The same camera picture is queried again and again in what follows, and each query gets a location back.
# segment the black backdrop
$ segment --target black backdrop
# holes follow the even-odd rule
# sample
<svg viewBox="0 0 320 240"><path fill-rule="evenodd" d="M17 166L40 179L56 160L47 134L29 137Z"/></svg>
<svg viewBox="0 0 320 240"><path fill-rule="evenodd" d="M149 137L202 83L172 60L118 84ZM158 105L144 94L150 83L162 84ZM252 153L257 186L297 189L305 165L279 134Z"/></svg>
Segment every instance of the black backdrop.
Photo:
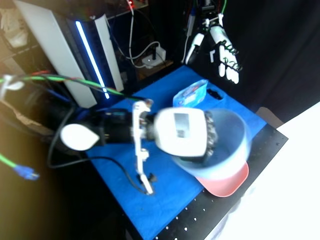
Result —
<svg viewBox="0 0 320 240"><path fill-rule="evenodd" d="M185 5L183 0L150 0L150 17L173 48L181 41ZM239 84L218 79L208 55L192 65L196 72L252 111L267 107L284 122L320 101L320 1L229 0L224 27L240 52Z"/></svg>

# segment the table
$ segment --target table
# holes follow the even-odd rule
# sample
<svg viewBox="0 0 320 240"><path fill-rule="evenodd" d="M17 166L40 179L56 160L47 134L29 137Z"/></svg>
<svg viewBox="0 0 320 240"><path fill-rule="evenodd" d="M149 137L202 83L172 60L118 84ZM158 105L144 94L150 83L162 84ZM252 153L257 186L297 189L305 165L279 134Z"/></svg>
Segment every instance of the table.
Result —
<svg viewBox="0 0 320 240"><path fill-rule="evenodd" d="M183 66L168 76L143 89L139 94L154 98L153 111L170 107L173 96L181 89L202 79L191 69ZM156 194L144 196L133 189L123 173L112 163L94 160L93 165L115 196L134 228L137 237L143 239L204 239L215 228L243 195L246 189L270 162L287 138L247 110L243 105L227 96L222 90L209 84L223 96L223 100L207 95L197 107L224 107L238 114L247 122L254 137L248 164L250 173L242 186L230 197L219 198L203 190L203 186L191 175L177 167L170 157L146 143L150 158L145 170L154 171L159 182L155 183ZM114 107L130 107L122 102ZM113 144L95 147L87 152L91 156L112 156L121 161L131 176L135 175L132 144Z"/></svg>
<svg viewBox="0 0 320 240"><path fill-rule="evenodd" d="M289 140L228 215L216 239L320 239L319 123L317 103L277 129Z"/></svg>

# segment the blue snack package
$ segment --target blue snack package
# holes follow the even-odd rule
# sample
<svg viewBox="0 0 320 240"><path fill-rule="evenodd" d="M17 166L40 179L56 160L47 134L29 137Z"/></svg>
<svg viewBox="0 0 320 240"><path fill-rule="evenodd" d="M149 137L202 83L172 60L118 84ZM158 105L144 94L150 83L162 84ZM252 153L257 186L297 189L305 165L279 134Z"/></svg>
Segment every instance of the blue snack package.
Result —
<svg viewBox="0 0 320 240"><path fill-rule="evenodd" d="M202 79L179 91L173 97L173 106L188 108L195 107L205 99L207 94L207 85L208 80Z"/></svg>

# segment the led light strip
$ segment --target led light strip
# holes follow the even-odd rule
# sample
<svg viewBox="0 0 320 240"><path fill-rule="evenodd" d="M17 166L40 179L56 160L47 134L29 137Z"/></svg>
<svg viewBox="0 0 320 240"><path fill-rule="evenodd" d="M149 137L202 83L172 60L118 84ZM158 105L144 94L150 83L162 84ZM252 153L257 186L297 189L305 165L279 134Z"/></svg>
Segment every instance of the led light strip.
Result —
<svg viewBox="0 0 320 240"><path fill-rule="evenodd" d="M95 74L96 74L96 76L97 76L97 78L99 80L99 83L100 83L100 85L102 87L102 90L104 91L105 98L109 99L110 97L109 97L109 94L107 93L106 85L105 85L105 83L104 83L104 81L102 79L102 76L100 74L100 71L99 71L97 63L96 63L96 60L95 60L94 55L92 54L92 51L90 49L88 40L87 40L85 32L84 32L84 29L82 28L82 25L81 25L81 23L79 21L76 21L75 25L76 25L76 27L77 27L77 29L79 31L80 37L81 37L82 42L83 42L84 47L85 47L85 50L88 53L89 59L91 61L91 64L92 64L93 69L95 71Z"/></svg>

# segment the white panel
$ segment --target white panel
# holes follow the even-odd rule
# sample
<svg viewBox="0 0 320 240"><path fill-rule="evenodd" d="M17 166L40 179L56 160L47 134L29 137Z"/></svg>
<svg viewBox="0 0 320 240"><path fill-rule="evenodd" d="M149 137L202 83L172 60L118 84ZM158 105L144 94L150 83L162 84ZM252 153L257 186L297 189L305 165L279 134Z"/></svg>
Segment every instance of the white panel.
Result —
<svg viewBox="0 0 320 240"><path fill-rule="evenodd" d="M96 19L94 22L101 40L101 44L103 47L106 60L109 65L109 69L113 78L115 89L117 91L122 91L124 89L124 85L123 85L120 71L118 68L115 51L112 46L112 42L110 40L109 29L106 21L107 21L107 18L105 15L103 15L102 17Z"/></svg>
<svg viewBox="0 0 320 240"><path fill-rule="evenodd" d="M55 70L60 75L84 79L52 11L19 0L14 3ZM71 81L65 85L79 106L90 108L97 104L89 87Z"/></svg>

